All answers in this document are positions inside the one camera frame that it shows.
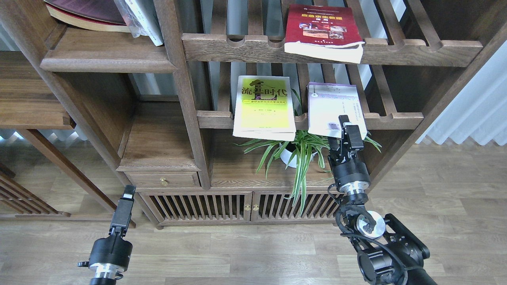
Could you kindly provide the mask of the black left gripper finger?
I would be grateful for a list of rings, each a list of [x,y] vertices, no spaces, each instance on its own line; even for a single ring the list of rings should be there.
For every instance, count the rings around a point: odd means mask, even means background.
[[[116,206],[116,210],[112,215],[112,221],[109,229],[109,234],[121,234],[125,236],[129,223],[132,218],[132,208],[134,203],[134,193],[136,186],[126,185],[122,197]]]

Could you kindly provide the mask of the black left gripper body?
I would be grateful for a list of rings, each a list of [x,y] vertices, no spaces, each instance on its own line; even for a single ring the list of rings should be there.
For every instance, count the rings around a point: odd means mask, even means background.
[[[87,267],[96,274],[122,273],[128,269],[132,249],[121,234],[109,235],[94,242],[89,261],[79,262],[78,267]]]

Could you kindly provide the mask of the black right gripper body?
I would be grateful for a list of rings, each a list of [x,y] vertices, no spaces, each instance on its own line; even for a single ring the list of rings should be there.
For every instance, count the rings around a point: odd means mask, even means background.
[[[370,177],[366,165],[357,157],[357,152],[364,147],[350,150],[348,147],[331,148],[328,162],[335,183],[328,187],[337,188],[338,192],[365,192],[370,186]]]

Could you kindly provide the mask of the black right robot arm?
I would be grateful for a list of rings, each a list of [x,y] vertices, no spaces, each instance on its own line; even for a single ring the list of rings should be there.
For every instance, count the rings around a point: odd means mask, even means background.
[[[364,148],[360,128],[340,115],[341,140],[328,137],[328,162],[340,193],[335,221],[342,236],[357,252],[364,280],[371,285],[434,285],[424,269],[430,251],[403,223],[388,213],[384,217],[365,208],[369,173],[357,152]]]

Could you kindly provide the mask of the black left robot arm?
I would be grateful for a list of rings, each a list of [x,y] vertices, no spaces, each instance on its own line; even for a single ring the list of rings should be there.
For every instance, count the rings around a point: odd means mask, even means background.
[[[78,267],[87,267],[95,271],[91,285],[115,285],[128,269],[133,245],[123,240],[131,221],[134,193],[136,187],[126,185],[112,216],[109,236],[99,238],[93,244],[88,261],[79,262]]]

